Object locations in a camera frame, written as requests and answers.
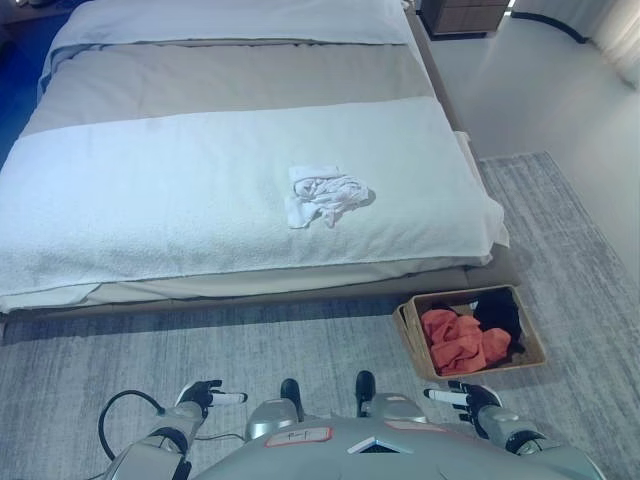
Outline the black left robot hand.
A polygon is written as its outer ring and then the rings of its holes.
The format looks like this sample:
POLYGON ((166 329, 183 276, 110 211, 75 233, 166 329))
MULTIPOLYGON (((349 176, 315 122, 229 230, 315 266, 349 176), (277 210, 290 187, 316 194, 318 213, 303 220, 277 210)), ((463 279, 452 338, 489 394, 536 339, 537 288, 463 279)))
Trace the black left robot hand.
POLYGON ((224 392, 223 381, 219 379, 194 381, 187 384, 180 392, 176 404, 193 402, 201 408, 243 404, 248 400, 244 392, 224 392))

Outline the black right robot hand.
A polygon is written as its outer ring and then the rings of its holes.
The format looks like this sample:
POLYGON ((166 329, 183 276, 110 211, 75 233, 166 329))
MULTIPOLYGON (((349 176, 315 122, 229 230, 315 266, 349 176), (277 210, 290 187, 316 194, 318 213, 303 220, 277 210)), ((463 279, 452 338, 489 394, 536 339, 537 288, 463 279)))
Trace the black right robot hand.
POLYGON ((445 389, 425 388, 423 395, 429 400, 450 404, 462 411, 461 420, 474 426, 478 425, 478 416, 483 408, 502 406, 501 399, 491 389, 457 380, 449 380, 445 389))

